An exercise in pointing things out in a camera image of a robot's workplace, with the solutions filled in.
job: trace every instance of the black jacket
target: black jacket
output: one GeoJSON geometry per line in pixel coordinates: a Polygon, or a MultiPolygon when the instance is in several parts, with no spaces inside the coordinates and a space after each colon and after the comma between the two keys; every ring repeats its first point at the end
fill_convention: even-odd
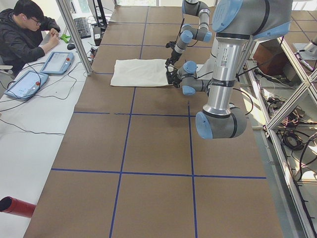
{"type": "Polygon", "coordinates": [[[36,61],[45,55],[39,44],[43,40],[41,31],[52,28],[60,31],[54,19],[45,17],[38,31],[22,29],[13,21],[13,10],[0,12],[0,56],[5,64],[12,65],[17,74],[25,63],[36,61]]]}

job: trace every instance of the white cloth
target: white cloth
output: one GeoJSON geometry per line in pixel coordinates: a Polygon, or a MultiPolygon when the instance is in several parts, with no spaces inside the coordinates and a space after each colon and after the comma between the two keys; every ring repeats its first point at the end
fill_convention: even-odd
{"type": "Polygon", "coordinates": [[[165,59],[117,60],[110,85],[158,87],[168,85],[165,59]]]}

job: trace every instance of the hand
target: hand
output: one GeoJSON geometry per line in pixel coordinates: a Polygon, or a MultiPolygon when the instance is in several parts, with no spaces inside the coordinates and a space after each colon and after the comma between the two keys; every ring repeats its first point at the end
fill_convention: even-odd
{"type": "Polygon", "coordinates": [[[58,36],[59,34],[58,34],[58,31],[56,31],[56,29],[54,29],[54,28],[52,28],[51,30],[50,30],[50,32],[49,32],[49,34],[51,35],[51,36],[58,36]]]}
{"type": "Polygon", "coordinates": [[[55,47],[57,46],[59,43],[59,37],[58,35],[52,35],[50,40],[49,40],[49,44],[51,45],[51,47],[55,47]]]}

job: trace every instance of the glasses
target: glasses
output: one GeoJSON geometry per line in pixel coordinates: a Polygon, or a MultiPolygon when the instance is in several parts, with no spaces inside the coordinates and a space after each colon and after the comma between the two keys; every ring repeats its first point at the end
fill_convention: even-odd
{"type": "Polygon", "coordinates": [[[37,21],[37,20],[35,20],[35,19],[33,19],[33,18],[31,18],[31,19],[36,22],[36,25],[37,25],[37,26],[41,26],[40,21],[37,21]]]}

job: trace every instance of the sleeve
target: sleeve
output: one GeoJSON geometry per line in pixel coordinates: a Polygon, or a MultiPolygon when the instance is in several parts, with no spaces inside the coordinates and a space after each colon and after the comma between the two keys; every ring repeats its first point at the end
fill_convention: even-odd
{"type": "Polygon", "coordinates": [[[47,16],[44,17],[44,22],[41,22],[40,30],[49,31],[54,28],[56,31],[60,32],[60,27],[57,25],[56,21],[47,16]]]}
{"type": "Polygon", "coordinates": [[[16,32],[7,30],[3,31],[2,35],[5,46],[25,63],[36,61],[45,55],[41,47],[30,48],[25,40],[16,32]]]}

